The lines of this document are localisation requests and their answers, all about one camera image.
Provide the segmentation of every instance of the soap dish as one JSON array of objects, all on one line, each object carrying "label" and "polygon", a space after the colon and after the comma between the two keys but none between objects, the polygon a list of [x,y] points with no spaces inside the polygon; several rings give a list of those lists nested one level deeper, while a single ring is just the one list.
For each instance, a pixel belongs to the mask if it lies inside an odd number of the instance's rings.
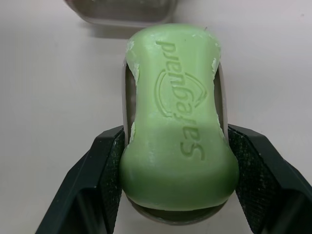
[{"label": "soap dish", "polygon": [[89,23],[138,28],[170,22],[177,5],[177,0],[65,1]]}]

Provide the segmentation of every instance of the green soap bar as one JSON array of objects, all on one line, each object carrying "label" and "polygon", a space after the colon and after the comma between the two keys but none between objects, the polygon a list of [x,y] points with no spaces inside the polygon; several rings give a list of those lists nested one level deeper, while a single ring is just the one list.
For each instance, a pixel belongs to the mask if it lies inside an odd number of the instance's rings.
[{"label": "green soap bar", "polygon": [[238,163],[218,121],[218,41],[202,28],[165,24],[128,42],[136,116],[120,163],[126,195],[158,210],[190,211],[227,201]]}]

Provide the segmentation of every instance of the table surface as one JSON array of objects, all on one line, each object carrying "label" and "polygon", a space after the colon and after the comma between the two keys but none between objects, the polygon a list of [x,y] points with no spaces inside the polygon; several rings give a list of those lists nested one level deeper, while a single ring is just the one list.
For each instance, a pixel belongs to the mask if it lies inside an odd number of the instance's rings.
[{"label": "table surface", "polygon": [[[266,135],[312,183],[312,2],[181,0],[175,22],[219,38],[229,123]],[[1,233],[34,233],[93,139],[122,125],[123,37],[131,33],[92,27],[61,0],[1,1]],[[233,195],[213,218],[186,227],[149,221],[123,197],[115,233],[251,231]]]}]

